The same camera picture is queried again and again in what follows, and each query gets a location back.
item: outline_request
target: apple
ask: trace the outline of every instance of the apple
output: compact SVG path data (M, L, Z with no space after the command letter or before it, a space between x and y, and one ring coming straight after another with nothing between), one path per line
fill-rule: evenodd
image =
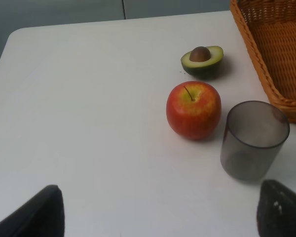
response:
M222 114L218 92L200 81L177 85L167 101L167 119L179 135L192 140L208 137L217 127Z

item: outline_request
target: table surface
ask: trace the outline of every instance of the table surface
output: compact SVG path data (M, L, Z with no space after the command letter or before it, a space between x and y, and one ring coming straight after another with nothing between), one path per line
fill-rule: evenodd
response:
M222 119L191 142L165 105L200 45L225 52L208 82ZM57 184L67 237L257 237L259 183L220 164L226 115L246 100L267 97L229 11L17 30L0 60L0 220ZM296 125L266 178L296 191Z

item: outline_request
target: woven basket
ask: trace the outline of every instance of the woven basket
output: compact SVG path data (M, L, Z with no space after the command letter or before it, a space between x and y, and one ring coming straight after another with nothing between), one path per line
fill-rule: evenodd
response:
M231 0L230 10L270 103L296 123L296 0Z

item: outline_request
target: avocado half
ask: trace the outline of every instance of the avocado half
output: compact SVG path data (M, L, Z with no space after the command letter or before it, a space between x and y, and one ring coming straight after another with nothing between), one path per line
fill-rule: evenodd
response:
M211 53L211 58L205 62L193 62L189 59L191 52L181 58L183 69L190 75L200 79L208 79L214 76L222 63L223 49L219 46L206 47Z

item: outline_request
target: gray wall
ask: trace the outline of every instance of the gray wall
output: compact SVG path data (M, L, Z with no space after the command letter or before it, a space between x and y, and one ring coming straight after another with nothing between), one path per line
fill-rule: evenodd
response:
M230 0L124 0L126 18L229 10Z
M20 28L120 19L121 0L0 0L0 56Z

